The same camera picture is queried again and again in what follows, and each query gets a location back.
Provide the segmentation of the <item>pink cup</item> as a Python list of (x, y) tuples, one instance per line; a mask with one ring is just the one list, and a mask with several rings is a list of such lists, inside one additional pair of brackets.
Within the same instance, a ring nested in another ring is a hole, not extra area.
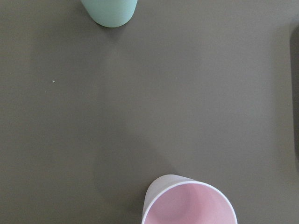
[(179, 175), (163, 175), (148, 187), (143, 224), (236, 224), (235, 210), (214, 186)]

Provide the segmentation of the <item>cream rabbit tray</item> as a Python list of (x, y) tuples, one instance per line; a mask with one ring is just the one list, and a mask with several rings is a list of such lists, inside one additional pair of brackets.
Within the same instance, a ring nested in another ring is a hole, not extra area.
[(292, 77), (292, 106), (294, 147), (296, 160), (299, 161), (299, 16), (290, 25), (290, 61)]

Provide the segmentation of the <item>green cup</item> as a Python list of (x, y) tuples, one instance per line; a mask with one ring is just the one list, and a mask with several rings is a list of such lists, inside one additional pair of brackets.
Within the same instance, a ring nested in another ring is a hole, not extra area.
[(90, 17), (99, 25), (116, 28), (133, 16), (138, 0), (81, 0)]

